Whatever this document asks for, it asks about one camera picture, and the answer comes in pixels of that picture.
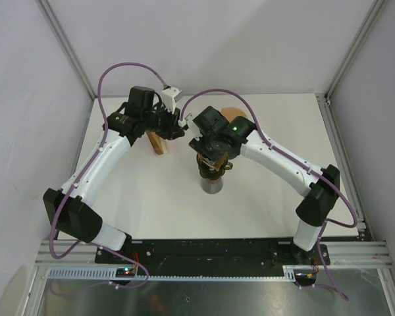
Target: cable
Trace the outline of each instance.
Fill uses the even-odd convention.
[[[345,295],[344,293],[341,292],[341,290],[339,289],[338,285],[335,283],[334,279],[332,278],[332,276],[330,275],[330,272],[328,270],[327,264],[325,263],[325,260],[323,259],[322,253],[321,253],[321,245],[320,245],[320,240],[321,240],[321,236],[323,234],[323,232],[326,229],[327,223],[334,223],[337,224],[339,226],[343,226],[346,228],[353,228],[357,226],[357,213],[354,210],[354,208],[352,207],[352,205],[350,204],[350,202],[347,200],[347,198],[344,196],[344,194],[342,194],[342,192],[328,179],[326,179],[322,174],[319,174],[313,170],[310,169],[309,166],[305,165],[304,163],[298,161],[296,158],[294,158],[293,156],[291,156],[290,154],[286,153],[285,151],[281,150],[280,148],[275,147],[274,145],[272,145],[272,143],[265,137],[265,135],[263,134],[262,128],[259,124],[259,121],[256,118],[256,115],[253,111],[253,109],[250,107],[249,103],[243,99],[243,97],[241,97],[240,95],[238,95],[237,93],[230,91],[230,90],[226,90],[226,89],[209,89],[209,90],[204,90],[202,92],[199,92],[197,94],[195,94],[193,97],[191,97],[189,100],[187,100],[187,102],[184,104],[183,109],[181,111],[180,114],[180,120],[183,119],[184,113],[186,111],[187,106],[190,104],[190,102],[192,102],[194,99],[196,99],[197,97],[207,94],[207,93],[211,93],[211,92],[223,92],[223,93],[227,93],[230,95],[233,95],[234,97],[238,98],[249,110],[251,117],[253,118],[253,121],[256,125],[256,130],[257,133],[259,134],[259,136],[261,137],[261,139],[265,142],[265,144],[271,148],[272,150],[275,150],[277,153],[279,153],[280,155],[284,156],[285,158],[291,160],[293,163],[297,164],[297,166],[301,167],[303,170],[307,171],[308,173],[313,174],[314,176],[316,176],[317,178],[319,178],[320,180],[322,180],[324,183],[326,183],[328,186],[330,186],[334,192],[336,193],[336,195],[338,195],[340,197],[340,199],[344,202],[344,204],[346,205],[346,207],[348,208],[348,210],[351,213],[352,219],[353,219],[353,223],[352,224],[346,224],[346,223],[341,223],[339,221],[336,221],[334,219],[325,219],[321,231],[319,232],[319,235],[317,237],[317,251],[319,252],[319,257],[321,258],[322,261],[322,265],[325,269],[326,274],[329,277],[330,282],[333,284],[334,288],[333,290],[335,290],[338,294],[341,295],[342,298],[344,298],[344,300],[348,301],[348,297],[347,295]],[[330,288],[330,286],[328,285],[317,285],[317,287],[322,287],[322,288]]]
[[[112,71],[113,69],[116,69],[116,68],[121,67],[121,66],[138,66],[138,67],[142,67],[142,68],[148,69],[149,71],[154,73],[154,75],[156,75],[156,77],[158,77],[159,81],[161,81],[161,83],[163,84],[164,88],[168,87],[167,83],[161,78],[161,76],[155,70],[153,70],[151,67],[146,66],[144,64],[140,64],[140,63],[119,63],[119,64],[115,64],[115,65],[111,66],[110,68],[108,68],[101,75],[101,77],[99,78],[98,89],[97,89],[97,98],[98,98],[99,109],[101,110],[101,114],[103,115],[103,119],[104,119],[104,135],[103,135],[103,138],[102,138],[101,142],[99,143],[99,148],[103,147],[103,145],[105,144],[105,140],[107,139],[107,135],[108,135],[108,120],[107,120],[107,115],[105,114],[104,106],[103,106],[102,99],[101,99],[101,87],[102,87],[103,80],[104,80],[105,76],[110,71]],[[77,240],[63,254],[57,255],[55,253],[55,250],[54,250],[55,229],[56,229],[57,221],[59,219],[61,211],[63,210],[63,207],[65,206],[65,203],[67,202],[67,200],[69,199],[71,193],[75,189],[74,185],[79,183],[80,179],[82,179],[82,177],[85,174],[85,172],[89,169],[89,167],[95,161],[95,159],[97,158],[98,154],[100,153],[99,148],[92,155],[91,159],[86,163],[85,167],[80,171],[79,175],[77,176],[77,178],[75,179],[73,184],[68,189],[67,193],[63,197],[62,201],[60,202],[60,204],[59,204],[59,206],[58,206],[58,208],[56,210],[56,213],[55,213],[54,218],[53,218],[53,222],[51,223],[51,230],[50,230],[50,236],[49,236],[49,251],[50,251],[51,256],[54,259],[62,259],[64,257],[66,257],[73,250],[73,248],[75,248],[80,243],[80,240]],[[145,280],[143,282],[141,282],[139,284],[136,284],[135,286],[121,286],[121,285],[119,285],[119,287],[121,287],[121,288],[137,288],[137,287],[145,284],[147,282],[147,280],[149,279],[149,273],[148,273],[147,269],[143,265],[141,265],[140,263],[138,263],[138,262],[136,262],[134,260],[131,260],[131,259],[129,259],[129,258],[127,258],[127,257],[125,257],[125,256],[123,256],[123,255],[111,250],[111,249],[109,249],[109,248],[101,247],[100,245],[97,245],[97,244],[93,244],[93,245],[98,246],[100,248],[103,248],[104,250],[112,253],[113,255],[116,255],[116,256],[120,257],[121,259],[124,259],[124,260],[126,260],[128,262],[131,262],[131,263],[133,263],[135,265],[138,265],[139,267],[141,267],[144,270],[144,272],[146,274],[146,278],[145,278]]]

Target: white table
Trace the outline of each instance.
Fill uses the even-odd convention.
[[[180,100],[179,107],[189,97]],[[322,167],[336,160],[313,94],[244,95],[264,131],[300,157]],[[127,98],[105,98],[107,116]],[[187,112],[206,106],[239,107],[230,95],[205,95]],[[97,100],[93,106],[79,163],[88,156],[102,130]],[[147,138],[138,139],[111,171],[93,205],[103,220],[136,239],[146,238],[262,238],[293,236],[302,200],[291,186],[257,163],[237,157],[224,175],[224,188],[209,195],[200,188],[192,137],[171,141],[169,153],[157,156]],[[338,200],[330,217],[346,223],[352,218]],[[324,236],[356,236],[357,229],[329,224]],[[59,239],[71,239],[60,234]]]

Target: silver cylinder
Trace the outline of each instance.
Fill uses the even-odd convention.
[[[219,177],[216,180],[210,180],[201,178],[200,186],[202,187],[203,191],[209,194],[215,194],[222,190],[224,186],[223,178]]]

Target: white wall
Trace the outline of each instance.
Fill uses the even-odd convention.
[[[373,0],[50,0],[89,81],[146,63],[187,94],[326,92]],[[103,93],[160,88],[145,70],[108,75]]]
[[[18,305],[49,232],[42,195],[68,178],[90,104],[36,2],[0,1],[0,297],[13,280],[0,315]]]
[[[395,0],[332,98],[364,206],[395,263]]]

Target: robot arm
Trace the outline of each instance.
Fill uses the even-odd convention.
[[[288,151],[264,133],[272,143],[271,147],[268,147],[258,134],[254,123],[244,117],[236,117],[232,122],[228,122],[220,112],[212,107],[207,107],[196,118],[186,117],[186,122],[195,136],[189,146],[201,155],[209,165],[217,165],[219,159],[225,157],[225,153],[227,153],[228,159],[242,155],[267,167],[304,197],[296,209],[300,221],[292,246],[297,246],[295,247],[295,256],[297,257],[300,256],[299,252],[301,251],[311,251],[322,224],[329,211],[334,207],[338,196],[323,181],[272,148],[275,146],[285,151],[307,165],[309,170],[322,174],[338,188],[339,170],[332,165],[321,169]]]
[[[92,205],[102,183],[116,162],[145,132],[155,132],[166,140],[184,136],[183,129],[177,124],[180,111],[175,108],[175,101],[180,92],[171,87],[163,90],[162,99],[169,104],[169,107],[165,107],[163,102],[154,106],[155,92],[151,89],[133,87],[130,90],[129,101],[107,117],[109,129],[103,147],[99,148],[102,134],[85,163],[61,186],[60,190],[49,188],[44,194],[45,208],[52,222],[69,188],[72,185],[75,187],[63,207],[57,229],[83,242],[94,242],[116,251],[132,239],[130,235],[104,223],[92,209]],[[74,183],[97,149],[99,153],[95,160],[81,180]]]

